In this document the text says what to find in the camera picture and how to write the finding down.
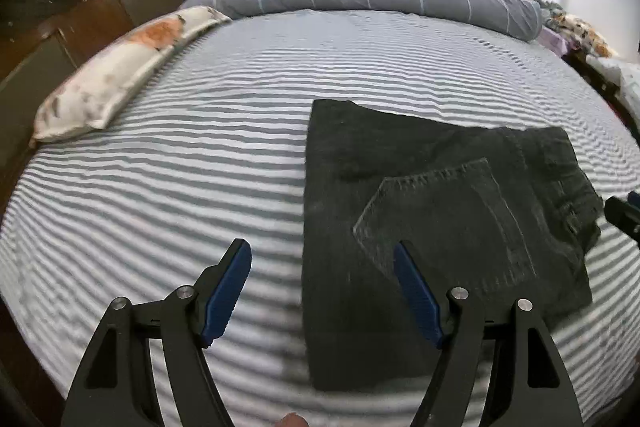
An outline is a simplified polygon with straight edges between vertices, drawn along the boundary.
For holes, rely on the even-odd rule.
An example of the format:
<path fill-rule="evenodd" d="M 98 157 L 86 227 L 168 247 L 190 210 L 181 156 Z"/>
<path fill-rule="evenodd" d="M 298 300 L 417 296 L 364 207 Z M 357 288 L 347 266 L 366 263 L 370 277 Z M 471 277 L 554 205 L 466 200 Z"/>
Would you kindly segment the person's left hand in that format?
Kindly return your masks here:
<path fill-rule="evenodd" d="M 309 427 L 308 421 L 297 413 L 288 413 L 274 427 Z"/>

